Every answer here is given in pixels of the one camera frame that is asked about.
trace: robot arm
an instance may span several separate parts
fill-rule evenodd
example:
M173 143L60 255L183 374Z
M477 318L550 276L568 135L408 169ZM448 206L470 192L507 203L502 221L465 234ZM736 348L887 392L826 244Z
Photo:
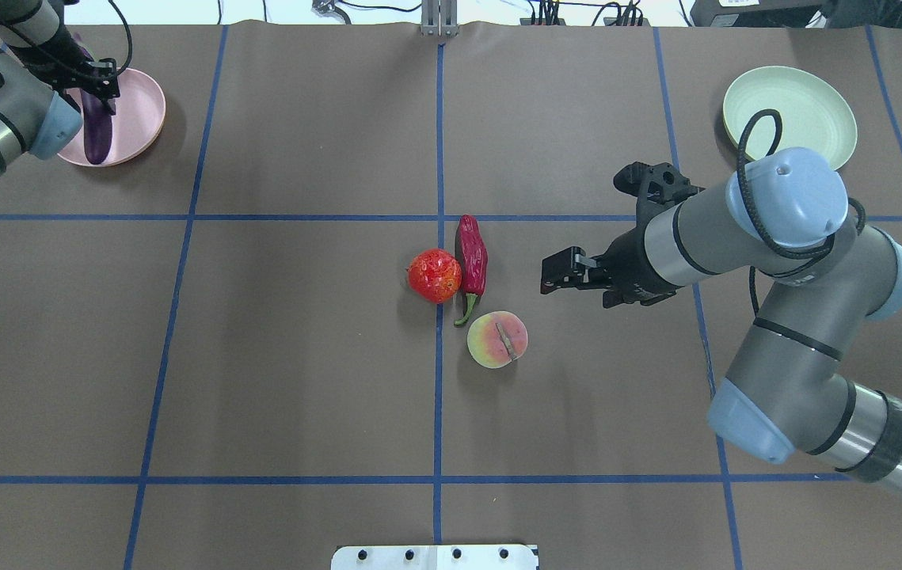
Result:
M115 62L92 61L71 39L63 0L0 0L0 36L21 61L0 48L2 176L24 152L52 158L81 129L81 113L64 90L80 87L112 111L119 87Z
M708 423L764 461L795 448L855 479L902 493L902 401L835 374L860 325L902 307L902 246L848 215L838 174L789 148L702 191L671 165L635 163L614 179L638 197L637 227L603 255L564 249L542 261L542 293L605 289L603 306L649 306L743 266L775 280L722 379ZM777 253L758 234L763 220ZM819 252L817 255L784 253Z

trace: plate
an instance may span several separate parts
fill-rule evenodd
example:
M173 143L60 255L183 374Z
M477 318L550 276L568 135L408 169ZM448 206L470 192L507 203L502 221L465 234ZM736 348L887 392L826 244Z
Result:
M782 134L778 148L803 146L827 158L831 168L840 169L858 139L858 127L852 108L845 97L816 75L802 69L768 66L751 69L737 77L725 91L721 103L725 133L733 145L748 120L761 109L773 108L781 113ZM759 120L750 134L747 156L762 158L774 138L774 122Z
M60 152L60 158L78 166L114 166L127 162L144 152L162 132L166 122L166 95L162 87L142 71L128 68L119 77L120 97L116 100L116 115L113 116L113 142L109 155L100 163L92 165L85 158L85 129L78 131ZM81 104L81 91L68 89L74 101Z

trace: white mounting plate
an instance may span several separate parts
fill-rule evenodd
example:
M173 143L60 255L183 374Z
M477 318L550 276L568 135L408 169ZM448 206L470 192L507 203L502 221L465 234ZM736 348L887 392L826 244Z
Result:
M406 556L409 551L411 560ZM331 570L374 569L539 570L539 548L536 545L342 547L331 557Z

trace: green plate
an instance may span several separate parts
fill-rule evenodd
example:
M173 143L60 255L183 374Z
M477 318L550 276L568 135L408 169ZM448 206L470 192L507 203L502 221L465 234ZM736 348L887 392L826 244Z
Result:
M721 104L725 132L739 144L751 116L761 109L781 113L782 135L778 148L805 146L840 169L855 150L858 129L844 97L827 81L802 69L769 66L751 69L737 77L725 91ZM759 120L750 134L747 156L761 158L774 137L774 122Z

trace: red chili pepper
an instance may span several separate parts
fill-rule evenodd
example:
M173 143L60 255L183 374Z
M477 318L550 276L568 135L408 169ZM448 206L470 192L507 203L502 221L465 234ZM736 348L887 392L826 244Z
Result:
M465 214L458 222L458 253L461 256L461 290L465 293L465 317L454 321L455 327L468 322L479 296L486 292L486 264L489 255L479 235L479 220Z

